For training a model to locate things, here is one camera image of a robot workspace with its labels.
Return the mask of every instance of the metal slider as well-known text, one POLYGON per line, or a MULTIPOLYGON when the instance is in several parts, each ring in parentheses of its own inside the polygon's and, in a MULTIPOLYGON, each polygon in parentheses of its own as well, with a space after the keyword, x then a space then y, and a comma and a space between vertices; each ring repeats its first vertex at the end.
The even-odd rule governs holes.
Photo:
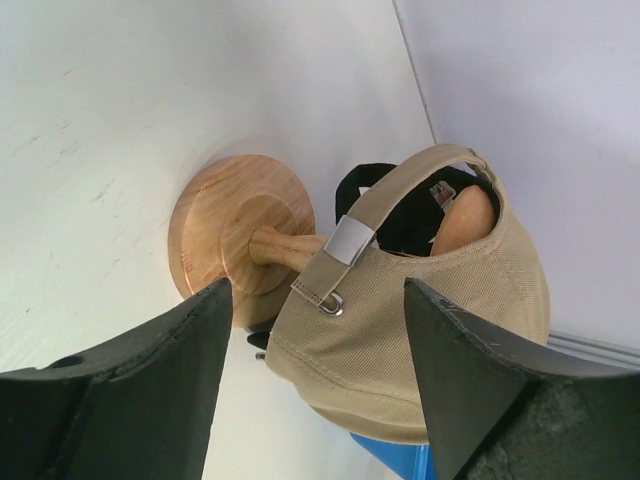
POLYGON ((359 220, 343 215, 324 246, 324 251, 340 263, 353 267, 376 236, 359 220))
POLYGON ((328 298, 333 301, 333 306, 328 306, 325 300, 320 305, 318 305, 320 311, 326 313, 327 315, 333 315, 334 317, 339 317, 340 315, 342 315, 344 308, 344 300, 342 299, 342 297, 336 292, 331 292, 328 298))

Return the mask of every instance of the wooden hat stand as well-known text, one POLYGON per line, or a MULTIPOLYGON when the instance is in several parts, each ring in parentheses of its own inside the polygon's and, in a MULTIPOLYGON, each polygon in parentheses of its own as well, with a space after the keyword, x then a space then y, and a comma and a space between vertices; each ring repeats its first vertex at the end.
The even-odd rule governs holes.
MULTIPOLYGON (((483 238, 494 223, 489 197, 476 186, 464 189, 438 230, 432 255, 483 238)), ((277 316, 297 272, 327 239, 315 235, 309 195, 291 169, 263 155, 236 156, 202 170, 178 199, 169 265, 184 298, 229 278, 233 325, 250 327, 277 316)))

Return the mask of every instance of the white wall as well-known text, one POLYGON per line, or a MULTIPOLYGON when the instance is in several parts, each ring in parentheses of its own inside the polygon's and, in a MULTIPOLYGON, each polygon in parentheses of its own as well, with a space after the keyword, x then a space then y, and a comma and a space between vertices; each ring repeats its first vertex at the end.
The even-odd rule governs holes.
MULTIPOLYGON (((350 166, 432 142, 388 0, 4 0, 0 45, 0 370, 180 301, 167 226, 209 156, 287 162, 327 233, 350 166)), ((205 478, 384 475, 242 332, 212 442, 205 478)))
POLYGON ((398 3, 436 140, 503 177, 554 329, 640 347, 640 3, 398 3))

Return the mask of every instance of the cap stitching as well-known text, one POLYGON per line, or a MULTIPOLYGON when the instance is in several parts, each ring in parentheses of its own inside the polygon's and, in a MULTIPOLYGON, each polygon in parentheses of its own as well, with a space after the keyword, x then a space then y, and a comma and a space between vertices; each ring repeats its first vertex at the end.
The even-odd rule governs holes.
MULTIPOLYGON (((511 219, 505 216, 505 224, 507 227, 509 226, 509 223, 511 223, 511 219)), ((530 315, 527 312, 527 308, 525 307, 519 292, 514 289, 515 282, 513 282, 513 277, 514 277, 513 270, 510 268, 509 262, 506 261, 504 255, 502 255, 500 250, 496 250, 495 256, 492 257, 491 260, 492 262, 495 263, 496 271, 498 272, 498 275, 500 275, 500 278, 502 278, 502 280, 506 284, 506 288, 509 291, 509 298, 511 298, 515 303, 518 304, 518 306, 520 307, 520 310, 522 311, 525 317, 524 320, 525 320, 525 325, 527 329, 527 338, 529 339, 531 338, 530 322, 528 321, 530 319, 529 318, 530 315)))
POLYGON ((313 361, 311 358, 309 358, 303 352, 300 352, 298 349, 296 349, 293 345, 291 345, 287 340, 285 340, 284 338, 282 338, 278 334, 272 333, 271 337, 272 337, 271 338, 272 340, 275 340, 276 343, 278 345, 280 345, 280 347, 282 347, 284 350, 289 352, 289 354, 291 354, 292 356, 294 356, 295 358, 297 358, 301 362, 307 364, 309 366, 309 368, 313 368, 313 370, 318 372, 318 374, 322 375, 327 380, 335 382, 335 383, 337 383, 338 385, 340 385, 343 388, 347 388, 347 389, 355 390, 355 391, 359 391, 359 392, 365 392, 365 393, 369 393, 369 394, 373 394, 373 395, 384 395, 386 397, 391 397, 391 398, 394 398, 394 399, 397 399, 397 400, 402 400, 404 402, 408 402, 408 403, 411 403, 411 404, 414 404, 414 405, 419 405, 419 403, 416 403, 416 402, 414 402, 413 400, 411 400, 411 399, 409 399, 407 397, 404 397, 402 395, 398 395, 398 394, 393 393, 393 392, 384 391, 384 390, 381 390, 381 391, 370 391, 370 390, 364 389, 362 387, 355 386, 355 384, 349 382, 348 380, 346 380, 342 376, 336 374, 334 371, 331 371, 331 370, 323 367, 322 365, 319 365, 315 361, 313 361))
POLYGON ((430 262, 427 261, 429 259, 433 260, 433 258, 435 257, 412 257, 412 258, 408 258, 406 260, 404 259, 398 259, 397 257, 394 257, 392 254, 385 252, 383 250, 379 250, 380 254, 373 254, 373 255, 368 255, 367 256, 367 261, 370 261, 372 264, 374 265, 381 265, 381 264, 385 264, 388 262, 393 262, 394 266, 397 265, 414 265, 416 267, 418 266, 423 266, 423 267, 429 267, 429 271, 431 272, 439 272, 441 270, 447 270, 449 268, 453 268, 453 267, 458 267, 464 263, 467 263, 469 261, 470 255, 474 255, 475 254, 475 258, 477 259, 478 256, 486 256, 486 255, 490 255, 491 253, 493 253, 500 245, 502 245, 502 242, 504 240, 504 236, 505 236, 505 232, 499 232, 500 235, 495 239, 495 241, 493 242, 493 244, 490 247, 486 247, 484 245, 473 248, 473 249, 469 249, 466 250, 464 252, 461 252, 460 254, 457 254, 455 256, 451 256, 449 258, 443 258, 441 261, 438 262, 430 262))
MULTIPOLYGON (((311 406, 311 408, 316 411, 320 416, 329 420, 332 423, 338 423, 335 421, 335 418, 331 415, 331 412, 335 410, 330 410, 329 408, 319 407, 319 406, 311 406)), ((368 418, 367 423, 363 427, 361 424, 356 425, 353 428, 346 427, 351 433, 355 433, 356 435, 362 435, 368 438, 376 438, 377 440, 381 440, 384 442, 397 443, 400 445, 428 445, 429 444, 429 436, 426 425, 424 423, 424 414, 422 414, 422 410, 420 410, 420 415, 422 415, 421 420, 422 424, 420 426, 407 425, 407 424, 396 424, 396 423, 388 423, 383 420, 378 420, 376 418, 368 418)), ((361 419, 357 413, 347 412, 349 417, 353 419, 361 419)))
POLYGON ((313 292, 309 287, 304 285, 300 280, 294 281, 291 287, 295 290, 299 290, 299 292, 304 296, 311 297, 311 299, 316 303, 322 303, 322 298, 320 298, 320 296, 317 293, 313 292))

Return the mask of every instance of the wooden base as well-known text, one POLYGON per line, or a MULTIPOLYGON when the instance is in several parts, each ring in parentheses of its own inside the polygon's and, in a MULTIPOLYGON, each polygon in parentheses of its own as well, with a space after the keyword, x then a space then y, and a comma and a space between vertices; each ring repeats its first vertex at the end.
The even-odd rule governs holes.
POLYGON ((169 226, 169 265, 182 296, 228 277, 234 326, 274 318, 296 274, 283 265, 252 260, 249 241, 260 227, 285 235, 315 232, 309 196, 286 165, 244 155, 221 160, 196 175, 180 196, 169 226))

